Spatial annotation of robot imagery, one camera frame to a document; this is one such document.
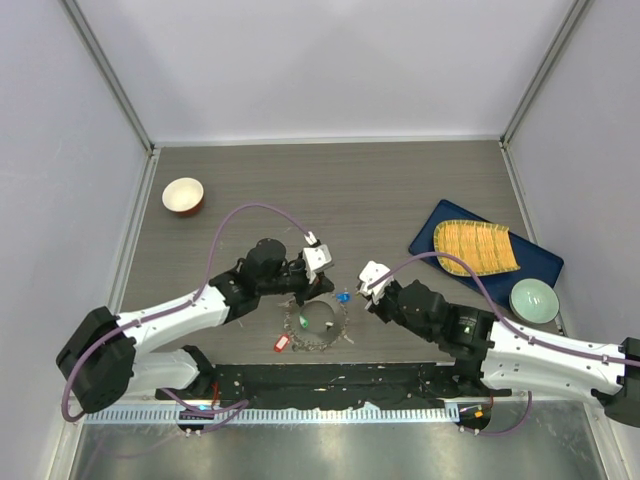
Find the blue key tag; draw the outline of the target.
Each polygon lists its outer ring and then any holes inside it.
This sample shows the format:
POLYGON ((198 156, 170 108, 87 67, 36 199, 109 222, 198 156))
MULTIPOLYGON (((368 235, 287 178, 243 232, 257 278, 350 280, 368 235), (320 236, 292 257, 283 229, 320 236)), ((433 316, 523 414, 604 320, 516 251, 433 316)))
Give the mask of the blue key tag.
POLYGON ((343 293, 338 293, 336 295, 336 299, 340 302, 340 303, 347 303, 350 301, 351 299, 351 295, 348 292, 343 292, 343 293))

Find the red key tag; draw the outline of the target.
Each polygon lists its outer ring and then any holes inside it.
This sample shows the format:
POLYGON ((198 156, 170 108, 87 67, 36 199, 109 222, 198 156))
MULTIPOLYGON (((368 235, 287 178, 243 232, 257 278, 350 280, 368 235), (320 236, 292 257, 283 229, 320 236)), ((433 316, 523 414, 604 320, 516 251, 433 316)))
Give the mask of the red key tag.
POLYGON ((278 353, 282 352, 290 343, 291 339, 288 335, 281 335, 274 344, 274 350, 278 353))

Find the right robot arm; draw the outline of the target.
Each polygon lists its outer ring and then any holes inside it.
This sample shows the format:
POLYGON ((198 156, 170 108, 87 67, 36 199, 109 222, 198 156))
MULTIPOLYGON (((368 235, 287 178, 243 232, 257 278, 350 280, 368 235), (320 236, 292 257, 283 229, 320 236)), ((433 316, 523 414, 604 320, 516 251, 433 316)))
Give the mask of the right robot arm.
POLYGON ((449 303, 419 281, 364 278, 367 309, 435 344, 455 360, 451 380, 466 396, 527 390, 603 408, 618 423, 639 424, 639 341, 575 340, 518 326, 496 313, 449 303))

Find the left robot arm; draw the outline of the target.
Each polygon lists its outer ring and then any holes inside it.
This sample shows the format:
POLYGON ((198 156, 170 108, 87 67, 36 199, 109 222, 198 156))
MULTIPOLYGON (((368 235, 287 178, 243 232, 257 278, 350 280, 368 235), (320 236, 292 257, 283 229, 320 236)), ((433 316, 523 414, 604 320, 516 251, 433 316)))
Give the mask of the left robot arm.
POLYGON ((160 349, 189 333, 235 321, 257 309, 265 296, 292 295, 299 306, 334 289, 326 277, 333 264, 316 241, 296 258, 278 240, 260 240, 229 270, 202 288, 134 312, 91 310, 56 357, 66 380, 62 405, 76 398, 84 414, 97 413, 128 393, 168 388, 193 399, 213 385, 212 365, 197 348, 160 349))

